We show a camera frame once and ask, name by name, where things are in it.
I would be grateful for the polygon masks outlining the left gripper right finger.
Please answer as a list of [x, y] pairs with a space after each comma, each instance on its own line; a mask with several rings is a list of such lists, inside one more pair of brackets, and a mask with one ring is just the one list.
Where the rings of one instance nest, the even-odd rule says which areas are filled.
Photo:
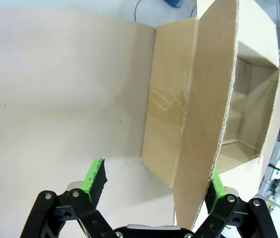
[[242, 238], [277, 238], [266, 202], [261, 198], [243, 201], [228, 193], [214, 171], [205, 196], [208, 216], [194, 232], [195, 238], [221, 238], [226, 226], [234, 226]]

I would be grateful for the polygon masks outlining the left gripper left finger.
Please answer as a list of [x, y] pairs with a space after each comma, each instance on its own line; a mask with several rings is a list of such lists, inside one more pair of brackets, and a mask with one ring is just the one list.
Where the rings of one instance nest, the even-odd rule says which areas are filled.
[[105, 160], [95, 159], [82, 185], [56, 195], [41, 191], [29, 213], [22, 238], [58, 238], [67, 221], [77, 221], [88, 238], [114, 238], [116, 233], [96, 209], [107, 182]]

